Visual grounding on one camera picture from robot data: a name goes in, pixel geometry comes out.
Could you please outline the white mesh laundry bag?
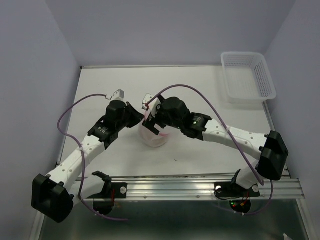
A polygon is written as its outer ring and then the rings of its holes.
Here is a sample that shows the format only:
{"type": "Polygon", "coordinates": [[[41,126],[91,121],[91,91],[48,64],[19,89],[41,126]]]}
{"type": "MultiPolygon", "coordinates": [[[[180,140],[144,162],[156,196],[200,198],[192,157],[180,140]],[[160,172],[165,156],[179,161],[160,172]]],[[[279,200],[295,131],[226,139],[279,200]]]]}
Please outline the white mesh laundry bag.
{"type": "Polygon", "coordinates": [[[156,135],[142,125],[139,125],[138,127],[138,134],[143,143],[152,148],[158,148],[165,145],[171,136],[169,132],[163,130],[156,135]]]}

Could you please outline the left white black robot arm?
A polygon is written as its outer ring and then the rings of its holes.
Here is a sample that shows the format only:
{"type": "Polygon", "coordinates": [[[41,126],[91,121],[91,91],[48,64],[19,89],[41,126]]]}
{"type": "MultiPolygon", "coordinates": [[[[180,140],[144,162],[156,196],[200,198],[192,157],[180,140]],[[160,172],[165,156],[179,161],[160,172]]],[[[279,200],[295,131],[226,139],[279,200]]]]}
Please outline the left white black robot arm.
{"type": "Polygon", "coordinates": [[[124,128],[132,128],[144,119],[129,102],[112,100],[103,115],[88,131],[77,149],[47,175],[38,174],[32,182],[31,206],[56,223],[64,221],[76,204],[71,192],[78,176],[102,154],[124,128]]]}

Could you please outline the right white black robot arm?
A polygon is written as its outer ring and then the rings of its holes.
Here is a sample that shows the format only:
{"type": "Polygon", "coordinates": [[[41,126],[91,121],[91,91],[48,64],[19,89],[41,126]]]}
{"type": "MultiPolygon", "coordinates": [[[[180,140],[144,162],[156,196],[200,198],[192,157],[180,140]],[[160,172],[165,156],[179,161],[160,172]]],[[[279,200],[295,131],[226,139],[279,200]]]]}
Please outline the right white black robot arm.
{"type": "Polygon", "coordinates": [[[150,112],[142,125],[155,135],[160,133],[158,128],[171,127],[188,138],[221,144],[239,150],[244,157],[254,158],[254,163],[238,170],[232,178],[233,194],[242,195],[263,180],[281,179],[289,151],[279,132],[254,133],[225,125],[208,115],[190,112],[177,97],[165,99],[147,94],[142,108],[150,112]]]}

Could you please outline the white plastic basket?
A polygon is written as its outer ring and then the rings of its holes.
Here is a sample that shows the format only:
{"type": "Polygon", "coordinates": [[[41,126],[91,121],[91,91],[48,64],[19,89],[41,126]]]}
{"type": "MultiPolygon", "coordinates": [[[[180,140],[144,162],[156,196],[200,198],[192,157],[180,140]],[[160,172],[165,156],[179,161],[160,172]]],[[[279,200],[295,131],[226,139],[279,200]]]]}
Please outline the white plastic basket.
{"type": "Polygon", "coordinates": [[[224,52],[220,56],[228,101],[261,104],[276,98],[265,57],[257,52],[224,52]]]}

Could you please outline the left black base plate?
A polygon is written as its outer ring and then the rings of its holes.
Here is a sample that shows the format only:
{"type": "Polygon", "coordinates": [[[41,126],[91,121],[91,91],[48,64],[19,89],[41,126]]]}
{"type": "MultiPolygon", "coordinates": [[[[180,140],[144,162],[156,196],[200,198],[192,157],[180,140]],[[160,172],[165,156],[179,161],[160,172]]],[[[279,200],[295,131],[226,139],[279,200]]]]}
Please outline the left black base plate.
{"type": "Polygon", "coordinates": [[[127,186],[128,184],[125,182],[99,182],[96,185],[85,186],[81,195],[84,199],[126,199],[127,186]]]}

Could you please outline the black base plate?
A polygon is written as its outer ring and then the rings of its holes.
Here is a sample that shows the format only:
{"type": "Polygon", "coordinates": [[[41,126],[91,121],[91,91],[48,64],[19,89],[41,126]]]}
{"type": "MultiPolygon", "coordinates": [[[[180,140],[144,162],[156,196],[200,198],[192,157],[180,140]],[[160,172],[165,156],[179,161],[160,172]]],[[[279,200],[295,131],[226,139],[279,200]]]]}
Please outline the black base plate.
{"type": "Polygon", "coordinates": [[[239,199],[243,197],[259,197],[260,191],[254,191],[253,187],[245,189],[236,183],[228,182],[215,182],[214,195],[219,199],[239,199]]]}
{"type": "Polygon", "coordinates": [[[85,186],[81,195],[84,199],[126,199],[127,186],[128,184],[125,182],[99,182],[96,185],[85,186]]]}

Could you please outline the aluminium frame rail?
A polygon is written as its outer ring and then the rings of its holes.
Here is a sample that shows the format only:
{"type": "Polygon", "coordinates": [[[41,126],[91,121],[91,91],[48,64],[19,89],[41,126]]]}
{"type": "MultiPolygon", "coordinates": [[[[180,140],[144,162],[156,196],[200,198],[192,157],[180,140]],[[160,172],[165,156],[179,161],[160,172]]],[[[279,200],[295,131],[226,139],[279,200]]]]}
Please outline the aluminium frame rail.
{"type": "MultiPolygon", "coordinates": [[[[215,196],[215,182],[230,182],[230,178],[214,176],[191,177],[114,177],[112,183],[127,183],[125,199],[118,201],[215,201],[231,200],[215,196]]],[[[243,197],[239,200],[252,199],[304,199],[301,184],[297,179],[284,177],[280,181],[266,180],[263,186],[253,186],[259,197],[243,197]]]]}

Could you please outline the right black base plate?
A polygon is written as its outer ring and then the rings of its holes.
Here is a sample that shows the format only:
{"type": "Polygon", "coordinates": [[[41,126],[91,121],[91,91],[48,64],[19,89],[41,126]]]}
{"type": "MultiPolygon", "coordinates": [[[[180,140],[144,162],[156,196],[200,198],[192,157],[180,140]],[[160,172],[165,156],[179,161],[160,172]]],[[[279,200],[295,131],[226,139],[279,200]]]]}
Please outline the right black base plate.
{"type": "Polygon", "coordinates": [[[214,195],[219,199],[239,199],[243,197],[259,197],[260,191],[254,191],[253,187],[245,189],[236,183],[228,182],[215,182],[214,195]]]}

